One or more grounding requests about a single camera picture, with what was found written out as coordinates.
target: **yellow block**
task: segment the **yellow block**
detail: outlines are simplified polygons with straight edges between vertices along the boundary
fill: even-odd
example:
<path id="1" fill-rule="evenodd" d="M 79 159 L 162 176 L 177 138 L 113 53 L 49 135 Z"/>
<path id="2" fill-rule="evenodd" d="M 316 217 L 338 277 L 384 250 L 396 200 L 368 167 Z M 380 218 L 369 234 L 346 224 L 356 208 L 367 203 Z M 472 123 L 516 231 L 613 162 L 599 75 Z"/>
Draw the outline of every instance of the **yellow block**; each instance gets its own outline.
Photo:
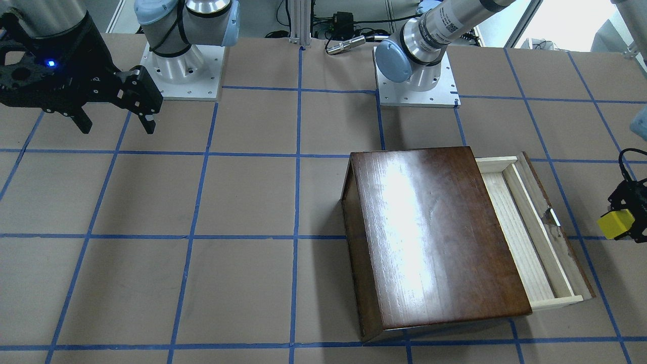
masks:
<path id="1" fill-rule="evenodd" d="M 607 239 L 613 239 L 629 231 L 634 221 L 629 210 L 610 211 L 598 219 L 598 226 Z"/>

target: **brown wooden drawer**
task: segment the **brown wooden drawer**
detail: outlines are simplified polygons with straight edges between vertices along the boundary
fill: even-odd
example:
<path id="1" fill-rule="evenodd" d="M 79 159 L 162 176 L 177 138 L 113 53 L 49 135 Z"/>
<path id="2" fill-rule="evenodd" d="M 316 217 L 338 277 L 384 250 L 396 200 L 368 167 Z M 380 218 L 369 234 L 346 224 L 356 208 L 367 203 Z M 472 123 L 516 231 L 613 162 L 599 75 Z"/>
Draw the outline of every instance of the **brown wooden drawer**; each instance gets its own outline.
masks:
<path id="1" fill-rule="evenodd" d="M 592 297 L 525 156 L 353 153 L 342 205 L 364 341 Z"/>

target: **wooden top surface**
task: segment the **wooden top surface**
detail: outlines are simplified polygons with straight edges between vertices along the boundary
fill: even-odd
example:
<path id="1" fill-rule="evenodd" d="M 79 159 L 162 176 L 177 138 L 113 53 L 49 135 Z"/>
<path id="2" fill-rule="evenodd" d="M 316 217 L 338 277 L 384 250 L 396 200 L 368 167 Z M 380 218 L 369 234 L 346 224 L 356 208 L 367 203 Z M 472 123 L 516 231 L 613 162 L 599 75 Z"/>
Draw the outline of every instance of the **wooden top surface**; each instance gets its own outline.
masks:
<path id="1" fill-rule="evenodd" d="M 532 312 L 469 147 L 351 162 L 384 328 Z"/>

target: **wooden box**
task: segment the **wooden box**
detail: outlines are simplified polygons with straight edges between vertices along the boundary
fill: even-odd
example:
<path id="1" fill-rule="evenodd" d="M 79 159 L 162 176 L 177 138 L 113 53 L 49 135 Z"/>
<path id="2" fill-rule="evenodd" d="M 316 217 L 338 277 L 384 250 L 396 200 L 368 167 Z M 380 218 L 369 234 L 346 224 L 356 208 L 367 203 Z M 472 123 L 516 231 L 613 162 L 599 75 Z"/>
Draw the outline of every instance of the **wooden box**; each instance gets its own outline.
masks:
<path id="1" fill-rule="evenodd" d="M 342 206 L 363 341 L 593 297 L 525 155 L 353 153 Z"/>

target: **white mounting plate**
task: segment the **white mounting plate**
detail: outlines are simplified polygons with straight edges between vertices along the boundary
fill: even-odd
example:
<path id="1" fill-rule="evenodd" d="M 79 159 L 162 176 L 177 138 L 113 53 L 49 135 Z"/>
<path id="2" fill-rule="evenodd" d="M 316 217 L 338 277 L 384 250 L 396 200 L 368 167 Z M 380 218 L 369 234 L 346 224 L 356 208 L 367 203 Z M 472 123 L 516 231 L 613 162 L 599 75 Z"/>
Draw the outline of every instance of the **white mounting plate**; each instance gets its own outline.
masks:
<path id="1" fill-rule="evenodd" d="M 151 54 L 146 43 L 144 54 L 140 64 L 146 67 L 151 74 L 155 85 L 162 93 L 164 100 L 194 100 L 214 101 L 218 100 L 220 94 L 220 83 L 223 75 L 223 62 L 225 60 L 225 48 L 216 45 L 198 45 L 197 48 L 204 56 L 204 63 L 208 66 L 204 74 L 195 82 L 187 84 L 170 84 L 165 82 L 155 72 L 152 64 Z"/>
<path id="2" fill-rule="evenodd" d="M 441 61 L 443 71 L 436 87 L 429 91 L 413 91 L 408 84 L 392 82 L 380 72 L 375 64 L 375 78 L 380 91 L 380 105 L 382 106 L 418 106 L 422 108 L 454 108 L 461 105 L 458 89 L 452 67 L 449 64 L 447 53 Z"/>

